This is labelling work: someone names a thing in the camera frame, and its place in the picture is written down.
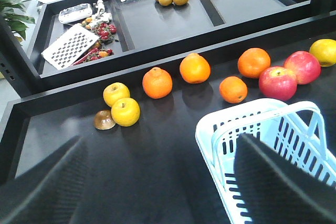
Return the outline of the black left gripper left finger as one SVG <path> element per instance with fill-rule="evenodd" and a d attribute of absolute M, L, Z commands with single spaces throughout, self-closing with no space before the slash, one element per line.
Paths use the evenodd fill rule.
<path fill-rule="evenodd" d="M 88 147 L 75 136 L 1 186 L 1 223 L 70 223 L 87 171 Z"/>

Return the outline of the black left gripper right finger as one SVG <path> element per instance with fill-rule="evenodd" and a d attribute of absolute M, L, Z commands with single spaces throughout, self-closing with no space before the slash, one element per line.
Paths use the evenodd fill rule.
<path fill-rule="evenodd" d="M 335 223 L 335 189 L 253 135 L 239 135 L 237 185 L 253 223 Z"/>

